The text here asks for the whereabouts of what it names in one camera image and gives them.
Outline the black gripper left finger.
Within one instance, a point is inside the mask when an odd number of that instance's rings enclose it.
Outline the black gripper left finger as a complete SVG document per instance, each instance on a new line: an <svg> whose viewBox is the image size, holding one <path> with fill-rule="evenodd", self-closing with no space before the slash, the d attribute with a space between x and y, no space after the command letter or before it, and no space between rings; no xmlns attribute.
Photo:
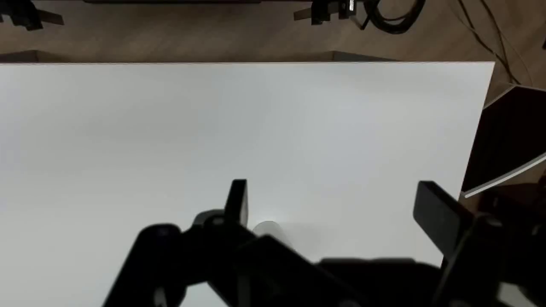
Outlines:
<svg viewBox="0 0 546 307"><path fill-rule="evenodd" d="M247 180L234 178L224 206L229 221L247 224Z"/></svg>

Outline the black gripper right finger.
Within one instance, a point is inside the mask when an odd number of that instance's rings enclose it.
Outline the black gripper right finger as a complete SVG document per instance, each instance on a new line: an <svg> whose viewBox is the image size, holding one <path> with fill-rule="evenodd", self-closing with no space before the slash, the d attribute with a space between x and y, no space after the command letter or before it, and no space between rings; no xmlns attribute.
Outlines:
<svg viewBox="0 0 546 307"><path fill-rule="evenodd" d="M413 204L413 219L440 250L450 265L459 262L461 243L473 224L468 211L435 180L420 180Z"/></svg>

